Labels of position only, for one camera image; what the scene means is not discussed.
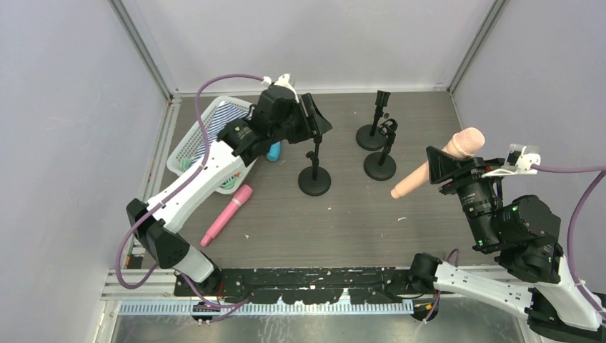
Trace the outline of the white plastic basket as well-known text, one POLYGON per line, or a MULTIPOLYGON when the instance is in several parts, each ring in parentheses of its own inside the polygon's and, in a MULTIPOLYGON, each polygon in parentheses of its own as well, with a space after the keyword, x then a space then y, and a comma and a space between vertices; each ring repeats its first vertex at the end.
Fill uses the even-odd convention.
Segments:
MULTIPOLYGON (((218 96, 202 112, 201 118, 203 125, 205 123, 209 124, 212 113, 219 106, 221 101, 231 102, 239 108, 248 111, 252 105, 248 101, 234 97, 218 96)), ((185 192, 191 191, 195 186, 200 186, 207 194, 215 192, 228 195, 234 194, 238 188, 244 184, 250 185, 247 181, 247 176, 250 171, 253 170, 255 163, 251 162, 250 164, 245 164, 240 156, 234 156, 232 154, 232 149, 225 144, 224 141, 213 141, 212 143, 209 143, 208 149, 204 142, 206 149, 204 156, 197 162, 194 162, 188 170, 181 171, 179 168, 180 161, 183 158, 191 159, 202 141, 204 141, 204 137, 199 122, 195 122, 167 159, 167 168, 178 176, 179 182, 186 181, 194 174, 199 166, 203 165, 206 167, 206 169, 201 171, 184 190, 185 192), (221 189, 220 186, 236 173, 239 173, 239 178, 236 181, 234 188, 230 190, 221 189)))

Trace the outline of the black front microphone stand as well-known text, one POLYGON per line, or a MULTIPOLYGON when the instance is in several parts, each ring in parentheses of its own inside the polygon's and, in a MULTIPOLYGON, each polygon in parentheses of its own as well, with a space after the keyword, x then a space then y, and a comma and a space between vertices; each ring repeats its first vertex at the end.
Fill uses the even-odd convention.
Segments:
POLYGON ((378 128, 378 132, 385 138, 381 152, 373 152, 364 160, 364 172, 376 181, 391 179, 396 170, 395 160, 389 155, 396 138, 398 123, 394 119, 387 119, 378 128))

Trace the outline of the blue striped cloth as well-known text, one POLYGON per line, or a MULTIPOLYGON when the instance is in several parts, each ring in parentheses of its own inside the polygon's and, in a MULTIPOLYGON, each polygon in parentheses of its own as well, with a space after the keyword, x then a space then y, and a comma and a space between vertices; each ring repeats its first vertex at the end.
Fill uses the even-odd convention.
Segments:
MULTIPOLYGON (((218 133, 231 121, 235 119, 249 119, 250 114, 248 110, 239 108, 235 104, 228 101, 221 101, 219 106, 214 110, 210 117, 209 124, 204 124, 207 130, 207 136, 209 143, 217 140, 218 133)), ((192 157, 192 163, 200 160, 205 154, 204 141, 199 145, 197 151, 192 157)), ((239 178, 239 173, 234 174, 228 178, 221 186, 221 189, 230 190, 234 188, 236 181, 239 178)))

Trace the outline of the black microphone stand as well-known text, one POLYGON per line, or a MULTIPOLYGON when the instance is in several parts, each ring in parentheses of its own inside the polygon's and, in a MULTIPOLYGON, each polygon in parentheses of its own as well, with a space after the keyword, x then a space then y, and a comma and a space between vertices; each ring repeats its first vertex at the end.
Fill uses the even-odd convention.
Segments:
POLYGON ((377 91, 375 99, 375 110, 373 122, 361 126, 356 133, 356 143, 362 149, 367 151, 377 151, 381 149, 386 138, 378 132, 378 123, 381 118, 387 118, 388 114, 384 111, 387 106, 391 93, 388 91, 377 91))
POLYGON ((387 119, 378 128, 378 132, 385 138, 381 152, 373 152, 364 160, 364 172, 376 181, 391 179, 396 170, 395 160, 389 155, 396 138, 398 123, 394 119, 387 119))
POLYGON ((314 150, 306 153, 312 165, 301 170, 298 176, 298 185, 303 193, 311 197, 319 197, 326 194, 332 185, 329 172, 319 165, 319 148, 322 143, 322 135, 315 136, 314 150))

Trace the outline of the blue microphone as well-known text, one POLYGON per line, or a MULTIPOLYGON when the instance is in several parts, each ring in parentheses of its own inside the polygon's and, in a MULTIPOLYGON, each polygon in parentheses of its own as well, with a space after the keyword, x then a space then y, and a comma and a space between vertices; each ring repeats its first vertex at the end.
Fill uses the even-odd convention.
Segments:
POLYGON ((281 154, 281 143, 277 142, 270 146, 269 151, 266 154, 266 159, 270 162, 276 162, 279 160, 281 154))

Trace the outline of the beige microphone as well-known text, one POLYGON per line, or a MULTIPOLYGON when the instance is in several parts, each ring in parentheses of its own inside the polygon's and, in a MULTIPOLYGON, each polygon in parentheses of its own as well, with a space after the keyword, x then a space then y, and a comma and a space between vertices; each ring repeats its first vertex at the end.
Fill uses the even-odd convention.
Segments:
MULTIPOLYGON (((474 127, 468 127, 453 134, 452 138, 442 148, 442 151, 457 158, 470 158, 474 156, 485 144, 483 133, 474 127)), ((390 192, 393 199, 408 195, 416 188, 429 180, 429 162, 415 169, 411 174, 401 180, 390 192)))

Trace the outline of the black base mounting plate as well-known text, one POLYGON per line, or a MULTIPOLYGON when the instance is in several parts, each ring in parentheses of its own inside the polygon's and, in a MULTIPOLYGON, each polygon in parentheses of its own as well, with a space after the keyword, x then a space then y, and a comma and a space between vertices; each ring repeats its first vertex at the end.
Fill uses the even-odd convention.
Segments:
POLYGON ((203 282, 177 276, 177 297, 218 297, 227 304, 394 304, 427 292, 415 289, 407 269, 395 267, 220 269, 203 282))

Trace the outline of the green cloth in basket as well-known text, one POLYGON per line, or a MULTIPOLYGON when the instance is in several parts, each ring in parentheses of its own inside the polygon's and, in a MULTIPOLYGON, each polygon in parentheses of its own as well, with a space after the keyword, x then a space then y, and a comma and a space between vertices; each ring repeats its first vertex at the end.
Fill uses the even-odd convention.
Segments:
POLYGON ((192 164, 193 164, 192 159, 183 158, 179 163, 179 168, 182 172, 185 172, 186 170, 188 170, 191 167, 192 164))

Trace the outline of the pink microphone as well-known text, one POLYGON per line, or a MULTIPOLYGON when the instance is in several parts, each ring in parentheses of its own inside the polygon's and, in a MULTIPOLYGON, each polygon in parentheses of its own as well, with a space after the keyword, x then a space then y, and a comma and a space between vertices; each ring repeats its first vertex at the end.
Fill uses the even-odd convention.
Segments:
POLYGON ((223 230, 223 228, 238 212, 242 205, 249 200, 252 193, 252 188, 247 184, 244 184, 238 188, 228 205, 226 205, 221 214, 214 220, 212 225, 205 232, 202 240, 200 241, 202 247, 207 247, 209 243, 216 238, 216 236, 221 230, 223 230))

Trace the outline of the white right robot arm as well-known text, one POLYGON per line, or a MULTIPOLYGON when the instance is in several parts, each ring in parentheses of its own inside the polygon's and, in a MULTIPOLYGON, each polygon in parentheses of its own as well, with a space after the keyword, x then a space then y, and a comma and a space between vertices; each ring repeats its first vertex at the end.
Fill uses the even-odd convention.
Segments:
POLYGON ((489 304, 526 321, 536 334, 558 342, 605 340, 605 295, 591 292, 575 275, 558 242, 561 220, 535 195, 510 204, 502 180, 541 170, 535 146, 510 146, 506 158, 457 157, 430 146, 429 182, 458 196, 474 237, 474 250, 520 281, 499 282, 465 272, 426 253, 414 256, 408 279, 420 292, 451 292, 489 304))

